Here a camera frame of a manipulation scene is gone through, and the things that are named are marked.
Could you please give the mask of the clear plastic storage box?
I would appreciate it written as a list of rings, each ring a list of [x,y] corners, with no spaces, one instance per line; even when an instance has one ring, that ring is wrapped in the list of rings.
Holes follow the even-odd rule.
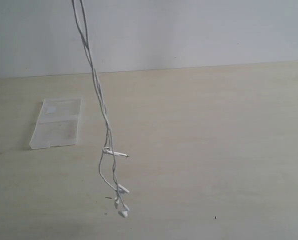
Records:
[[[77,144],[82,98],[47,98],[29,142],[32,150]]]

